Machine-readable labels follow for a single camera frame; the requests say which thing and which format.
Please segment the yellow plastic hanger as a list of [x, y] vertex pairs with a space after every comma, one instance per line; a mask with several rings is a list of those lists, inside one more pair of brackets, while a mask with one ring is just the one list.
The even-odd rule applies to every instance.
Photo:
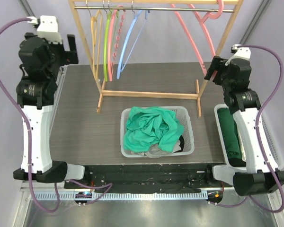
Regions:
[[96, 82], [100, 82], [99, 79], [99, 58], [101, 50], [101, 36], [102, 36], [102, 24], [103, 15], [99, 9], [93, 16], [88, 9], [90, 15], [90, 31], [92, 38], [92, 73]]

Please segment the lime green hanger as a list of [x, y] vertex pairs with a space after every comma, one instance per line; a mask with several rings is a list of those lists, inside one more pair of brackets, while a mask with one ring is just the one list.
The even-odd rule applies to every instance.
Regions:
[[104, 81], [109, 82], [108, 80], [108, 31], [110, 27], [111, 16], [114, 10], [110, 11], [107, 14], [106, 28], [105, 28], [105, 38], [104, 38], [104, 47], [103, 47], [103, 71], [104, 71]]

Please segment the pink hanger with green top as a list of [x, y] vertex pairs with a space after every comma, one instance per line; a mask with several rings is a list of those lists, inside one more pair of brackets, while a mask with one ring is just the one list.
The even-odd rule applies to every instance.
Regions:
[[178, 38], [178, 40], [172, 43], [173, 52], [169, 55], [170, 62], [188, 62], [189, 60], [197, 59], [203, 73], [206, 73], [206, 67], [201, 54], [209, 51], [209, 55], [213, 57], [216, 51], [205, 23], [208, 19], [218, 19], [224, 9], [222, 0], [215, 0], [214, 3], [218, 5], [216, 12], [206, 12], [200, 15], [197, 11], [193, 11], [196, 22], [190, 22], [188, 25], [185, 24], [178, 11], [174, 12], [187, 39], [182, 36], [182, 32], [178, 29], [172, 32], [173, 38]]

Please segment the pink hanger with striped top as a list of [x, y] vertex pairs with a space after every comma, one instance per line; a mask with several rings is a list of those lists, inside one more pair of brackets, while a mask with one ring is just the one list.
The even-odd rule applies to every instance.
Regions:
[[108, 31], [108, 80], [113, 80], [114, 64], [117, 57], [119, 41], [124, 25], [125, 11], [114, 9]]

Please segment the black tank top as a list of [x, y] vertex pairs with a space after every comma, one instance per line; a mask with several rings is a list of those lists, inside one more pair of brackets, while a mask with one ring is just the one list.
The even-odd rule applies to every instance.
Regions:
[[173, 148], [173, 153], [180, 153], [183, 152], [184, 150], [184, 145], [185, 145], [185, 141], [183, 136], [180, 136], [178, 141], [176, 142], [174, 148]]

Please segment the green tank top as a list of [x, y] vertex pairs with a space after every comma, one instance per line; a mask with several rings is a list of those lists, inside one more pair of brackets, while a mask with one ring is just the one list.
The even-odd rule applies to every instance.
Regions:
[[132, 107], [125, 128], [124, 148], [134, 153], [147, 152], [153, 145], [171, 153], [184, 133], [174, 111], [156, 106]]

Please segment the grey tank top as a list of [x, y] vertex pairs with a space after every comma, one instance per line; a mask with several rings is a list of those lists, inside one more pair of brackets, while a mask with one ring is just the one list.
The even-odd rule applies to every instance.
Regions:
[[158, 147], [158, 144], [152, 145], [147, 152], [133, 152], [130, 151], [131, 155], [138, 155], [138, 157], [148, 157], [148, 158], [159, 158], [159, 157], [170, 157], [178, 151], [181, 151], [179, 143], [176, 143], [173, 147], [172, 152], [167, 152]]

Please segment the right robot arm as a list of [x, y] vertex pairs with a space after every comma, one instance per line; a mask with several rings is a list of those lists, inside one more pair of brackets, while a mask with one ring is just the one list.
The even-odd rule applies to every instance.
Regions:
[[284, 171], [271, 154], [262, 120], [256, 118], [261, 104], [257, 93], [249, 89], [249, 60], [214, 56], [206, 79], [213, 74], [213, 82], [222, 86], [224, 95], [224, 104], [217, 105], [214, 112], [222, 107], [229, 109], [241, 134], [246, 167], [233, 167], [226, 160], [224, 165], [215, 165], [204, 175], [205, 183], [214, 187], [225, 182], [234, 186], [240, 196], [275, 192], [277, 183], [284, 184]]

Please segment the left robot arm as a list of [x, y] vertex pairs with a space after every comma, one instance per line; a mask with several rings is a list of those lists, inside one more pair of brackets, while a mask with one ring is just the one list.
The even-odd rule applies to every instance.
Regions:
[[17, 104], [24, 113], [24, 151], [21, 167], [14, 179], [40, 183], [75, 180], [82, 189], [91, 184], [85, 167], [53, 161], [50, 154], [50, 124], [54, 111], [57, 78], [60, 68], [78, 64], [75, 36], [68, 35], [70, 50], [58, 41], [47, 41], [26, 33], [18, 52], [23, 76], [16, 87]]

